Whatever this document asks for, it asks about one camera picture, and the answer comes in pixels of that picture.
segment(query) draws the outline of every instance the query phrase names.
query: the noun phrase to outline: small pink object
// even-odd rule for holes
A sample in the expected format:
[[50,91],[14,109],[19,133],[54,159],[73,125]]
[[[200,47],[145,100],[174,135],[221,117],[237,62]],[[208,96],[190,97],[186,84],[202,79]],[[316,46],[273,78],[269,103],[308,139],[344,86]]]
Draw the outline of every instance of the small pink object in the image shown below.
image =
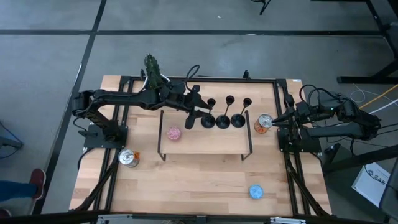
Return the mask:
[[167,137],[169,137],[170,140],[177,140],[181,137],[181,130],[178,127],[171,127],[167,131]]

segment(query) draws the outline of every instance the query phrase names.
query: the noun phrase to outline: blue ball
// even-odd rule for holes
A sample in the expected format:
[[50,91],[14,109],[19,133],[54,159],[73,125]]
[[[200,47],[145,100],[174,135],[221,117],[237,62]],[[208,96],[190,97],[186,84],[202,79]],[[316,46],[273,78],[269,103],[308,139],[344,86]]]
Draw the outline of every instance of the blue ball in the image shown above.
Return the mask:
[[249,188],[250,197],[253,199],[260,199],[264,195],[264,191],[260,185],[252,185]]

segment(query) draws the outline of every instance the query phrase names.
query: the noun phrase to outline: can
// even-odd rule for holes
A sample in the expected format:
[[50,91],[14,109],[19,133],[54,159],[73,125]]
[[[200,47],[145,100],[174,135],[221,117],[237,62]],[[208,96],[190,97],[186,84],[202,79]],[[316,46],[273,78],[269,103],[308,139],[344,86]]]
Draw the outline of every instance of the can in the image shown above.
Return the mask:
[[254,129],[260,134],[266,133],[270,127],[272,127],[272,117],[268,114],[260,115],[254,123]]
[[119,153],[119,162],[127,167],[135,167],[139,163],[139,152],[123,149]]

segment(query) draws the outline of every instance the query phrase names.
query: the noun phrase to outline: wooden table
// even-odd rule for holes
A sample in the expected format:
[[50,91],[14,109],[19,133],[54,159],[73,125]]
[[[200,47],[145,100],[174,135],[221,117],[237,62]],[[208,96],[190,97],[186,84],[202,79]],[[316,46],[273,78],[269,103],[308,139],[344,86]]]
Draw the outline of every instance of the wooden table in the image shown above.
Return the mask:
[[[106,75],[102,89],[117,91],[120,76]],[[299,101],[300,80],[287,80],[288,90]],[[270,128],[265,134],[258,134],[253,124],[260,114],[277,117],[274,92],[271,84],[263,83],[198,83],[200,94],[206,101],[215,98],[214,114],[225,111],[226,95],[233,95],[236,103],[230,106],[228,115],[242,110],[245,97],[252,99],[248,108],[251,117],[253,154],[241,161],[237,154],[168,154],[164,162],[157,154],[159,131],[158,111],[147,111],[130,107],[127,119],[129,134],[127,149],[141,152],[141,161],[135,168],[119,165],[112,212],[174,213],[207,215],[292,215],[284,157],[279,151],[276,130]],[[141,89],[142,82],[134,82],[133,91]],[[104,106],[100,111],[111,118],[114,106]],[[163,108],[165,113],[170,108]],[[197,119],[195,126],[201,126]],[[223,135],[217,127],[213,131]],[[203,142],[204,149],[214,146]],[[94,149],[81,162],[70,208],[79,206],[98,181],[104,149]],[[329,199],[319,161],[311,154],[301,153],[306,185],[315,199],[327,212]],[[264,197],[253,200],[248,188],[259,184]],[[107,186],[101,198],[104,208]],[[302,203],[296,186],[298,207]]]

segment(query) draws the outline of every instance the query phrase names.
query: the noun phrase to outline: gray floor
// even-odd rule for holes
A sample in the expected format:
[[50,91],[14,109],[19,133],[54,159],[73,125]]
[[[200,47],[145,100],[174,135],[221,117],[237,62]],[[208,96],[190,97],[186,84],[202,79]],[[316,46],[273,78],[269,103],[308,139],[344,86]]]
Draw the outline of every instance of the gray floor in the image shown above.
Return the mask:
[[[91,29],[100,0],[0,0],[0,29]],[[394,20],[387,1],[374,1],[383,21]],[[100,30],[375,30],[365,4],[355,2],[272,1],[263,16],[251,1],[108,0]],[[78,71],[88,36],[0,35],[0,119],[24,142],[23,150],[0,163],[0,179],[26,182],[32,169],[47,165],[49,151]],[[184,75],[200,64],[200,75],[300,78],[350,95],[354,85],[339,85],[339,75],[370,75],[392,60],[385,41],[360,37],[270,37],[234,35],[97,36],[81,90],[100,86],[103,75],[137,75],[145,54],[152,53],[162,73]],[[389,85],[358,85],[382,93]],[[366,100],[373,98],[366,94]],[[396,99],[398,91],[388,94]],[[355,100],[361,94],[354,95]],[[365,110],[388,103],[378,100]],[[398,106],[377,115],[382,124],[396,123]],[[394,133],[374,144],[397,144]],[[70,126],[49,189],[44,212],[68,210],[77,175],[83,137]],[[322,141],[323,147],[330,144]],[[349,147],[349,141],[342,141]],[[355,144],[356,153],[378,149]],[[391,170],[393,160],[380,162]],[[328,189],[333,213],[372,220],[366,212]],[[0,207],[13,214],[29,212],[28,199],[10,200]]]

